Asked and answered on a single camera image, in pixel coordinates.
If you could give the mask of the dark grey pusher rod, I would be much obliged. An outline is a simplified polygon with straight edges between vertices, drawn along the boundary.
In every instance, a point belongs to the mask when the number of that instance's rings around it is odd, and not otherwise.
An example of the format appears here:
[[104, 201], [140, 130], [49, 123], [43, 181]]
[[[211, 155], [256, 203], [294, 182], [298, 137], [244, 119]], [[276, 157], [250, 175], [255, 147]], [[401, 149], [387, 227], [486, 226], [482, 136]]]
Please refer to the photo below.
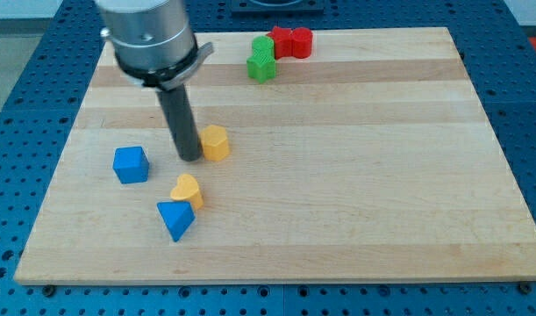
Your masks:
[[203, 149], [185, 86], [159, 90], [157, 96], [179, 157], [185, 162], [200, 159]]

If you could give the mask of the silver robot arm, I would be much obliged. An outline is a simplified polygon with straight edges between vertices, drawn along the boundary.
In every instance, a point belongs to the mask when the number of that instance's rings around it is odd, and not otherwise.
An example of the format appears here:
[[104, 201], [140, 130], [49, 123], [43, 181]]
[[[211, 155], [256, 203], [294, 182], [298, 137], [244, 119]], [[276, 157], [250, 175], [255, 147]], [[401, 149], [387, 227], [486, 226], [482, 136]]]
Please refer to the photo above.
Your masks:
[[119, 68], [138, 85], [156, 90], [179, 157], [203, 155], [185, 83], [214, 52], [199, 45], [183, 0], [96, 0]]

